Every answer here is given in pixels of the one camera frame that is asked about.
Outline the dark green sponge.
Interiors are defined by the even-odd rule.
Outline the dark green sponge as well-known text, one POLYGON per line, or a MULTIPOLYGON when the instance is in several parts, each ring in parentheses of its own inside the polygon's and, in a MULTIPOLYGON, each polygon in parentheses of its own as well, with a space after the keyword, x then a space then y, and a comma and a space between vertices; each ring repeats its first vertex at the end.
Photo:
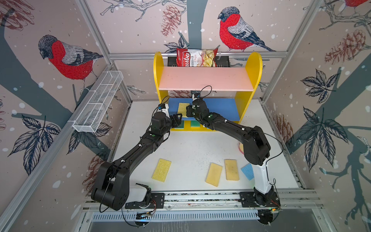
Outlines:
POLYGON ((176 129, 179 129, 179 130, 184 129, 184 124, 185 124, 185 122, 182 121, 181 124, 178 127, 176 127, 176 129))

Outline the light green sponge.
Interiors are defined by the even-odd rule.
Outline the light green sponge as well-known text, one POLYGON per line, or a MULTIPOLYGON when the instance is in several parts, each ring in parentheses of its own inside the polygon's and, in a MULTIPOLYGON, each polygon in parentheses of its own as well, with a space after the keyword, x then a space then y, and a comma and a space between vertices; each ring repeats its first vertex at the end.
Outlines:
POLYGON ((196 121, 196 120, 192 120, 190 122, 190 127, 191 128, 199 128, 200 127, 200 123, 198 121, 196 121))

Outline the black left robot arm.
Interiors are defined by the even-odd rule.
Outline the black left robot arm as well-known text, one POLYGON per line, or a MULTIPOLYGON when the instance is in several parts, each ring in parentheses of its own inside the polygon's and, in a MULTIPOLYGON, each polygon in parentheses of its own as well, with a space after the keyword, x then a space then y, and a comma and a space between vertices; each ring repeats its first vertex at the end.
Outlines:
POLYGON ((166 141, 164 135, 180 126, 181 122, 181 113, 170 115, 165 104, 160 104, 154 110, 151 123, 138 144, 121 158, 101 164, 92 187, 91 199, 113 210, 120 210, 129 198, 132 172, 166 141))

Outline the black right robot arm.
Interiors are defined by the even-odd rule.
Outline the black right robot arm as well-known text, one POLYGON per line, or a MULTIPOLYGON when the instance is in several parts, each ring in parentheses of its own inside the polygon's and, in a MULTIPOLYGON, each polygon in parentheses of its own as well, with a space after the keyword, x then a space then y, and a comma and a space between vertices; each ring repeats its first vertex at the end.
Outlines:
POLYGON ((259 126, 253 128, 227 120, 218 113, 210 112, 202 97, 194 98, 186 107, 186 116, 193 117, 204 127, 222 132, 243 145, 245 159, 252 165, 255 186, 255 202, 265 206, 274 195, 274 188, 269 182, 267 161, 271 146, 265 133, 259 126))

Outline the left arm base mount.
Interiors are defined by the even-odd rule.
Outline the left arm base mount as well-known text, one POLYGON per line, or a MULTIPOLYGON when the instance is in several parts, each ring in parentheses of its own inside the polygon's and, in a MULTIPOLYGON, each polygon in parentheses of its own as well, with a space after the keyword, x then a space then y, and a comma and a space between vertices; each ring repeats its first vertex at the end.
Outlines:
POLYGON ((136 183, 130 187, 129 196, 125 203, 125 209, 162 209, 164 207, 165 194, 152 192, 148 185, 136 183))

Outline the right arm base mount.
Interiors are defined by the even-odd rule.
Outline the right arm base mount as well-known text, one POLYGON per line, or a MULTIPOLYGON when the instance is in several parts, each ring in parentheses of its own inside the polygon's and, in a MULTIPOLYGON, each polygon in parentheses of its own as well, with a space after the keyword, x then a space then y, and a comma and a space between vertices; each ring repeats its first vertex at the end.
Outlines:
POLYGON ((260 192, 240 192, 240 200, 243 208, 270 207, 278 208, 281 206, 278 195, 275 191, 267 194, 260 192))

